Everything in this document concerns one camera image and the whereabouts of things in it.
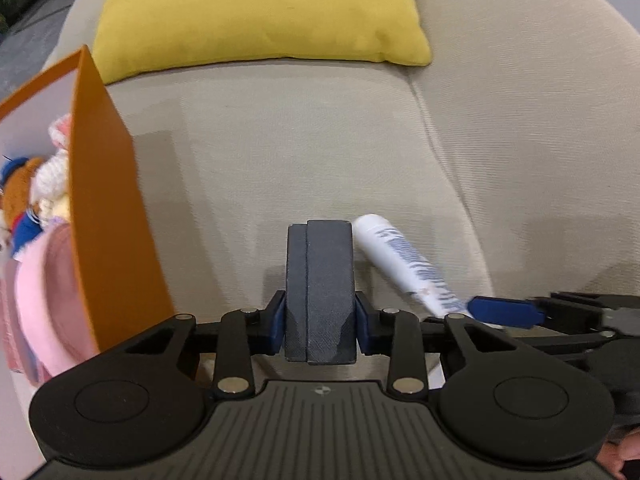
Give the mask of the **person's right hand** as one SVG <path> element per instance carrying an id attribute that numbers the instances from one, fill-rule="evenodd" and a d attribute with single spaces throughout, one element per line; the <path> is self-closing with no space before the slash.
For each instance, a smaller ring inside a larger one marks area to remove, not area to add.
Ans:
<path id="1" fill-rule="evenodd" d="M 640 429 L 629 430 L 617 442 L 605 442 L 596 461 L 614 479 L 639 480 Z"/>

